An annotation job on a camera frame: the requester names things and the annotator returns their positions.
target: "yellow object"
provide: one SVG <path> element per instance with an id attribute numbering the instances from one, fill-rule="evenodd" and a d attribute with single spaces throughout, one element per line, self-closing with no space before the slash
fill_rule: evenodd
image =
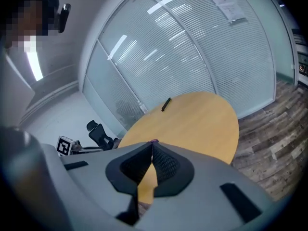
<path id="1" fill-rule="evenodd" d="M 120 147 L 158 139 L 231 163 L 239 138 L 235 111 L 223 98 L 209 92 L 192 92 L 172 98 L 144 115 L 124 136 Z M 150 166 L 138 186 L 140 202 L 153 202 L 156 171 Z"/>

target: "wooden floor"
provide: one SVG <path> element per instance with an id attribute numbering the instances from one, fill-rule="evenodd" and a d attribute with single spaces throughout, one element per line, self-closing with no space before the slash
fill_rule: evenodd
<path id="1" fill-rule="evenodd" d="M 308 158 L 308 89 L 277 80 L 276 100 L 239 120 L 231 165 L 274 200 L 292 192 Z M 139 203 L 142 216 L 150 205 Z"/>

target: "person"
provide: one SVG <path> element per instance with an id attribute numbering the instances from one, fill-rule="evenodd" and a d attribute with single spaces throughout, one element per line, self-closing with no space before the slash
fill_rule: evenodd
<path id="1" fill-rule="evenodd" d="M 4 12 L 5 20 L 1 18 L 1 71 L 5 64 L 6 49 L 21 47 L 24 41 L 30 41 L 31 36 L 48 35 L 50 30 L 57 29 L 58 24 L 59 0 L 13 0 L 10 5 Z M 12 230 L 21 223 L 23 227 L 35 230 L 70 230 L 65 209 L 51 184 L 40 143 L 19 128 L 3 125 L 0 124 L 1 189 L 2 196 L 8 201 L 4 203 L 6 211 L 3 220 L 8 222 Z M 40 184 L 32 188 L 35 182 Z M 40 223 L 49 223 L 50 226 L 42 227 Z"/>

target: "office chair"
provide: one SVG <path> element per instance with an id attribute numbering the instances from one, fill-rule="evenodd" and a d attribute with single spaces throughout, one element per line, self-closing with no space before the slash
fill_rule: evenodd
<path id="1" fill-rule="evenodd" d="M 113 140 L 112 138 L 107 136 L 101 124 L 98 124 L 94 120 L 92 120 L 87 124 L 87 130 L 90 132 L 89 137 L 94 140 L 98 146 L 102 147 L 104 151 L 117 148 L 119 144 L 119 139 L 115 138 Z"/>

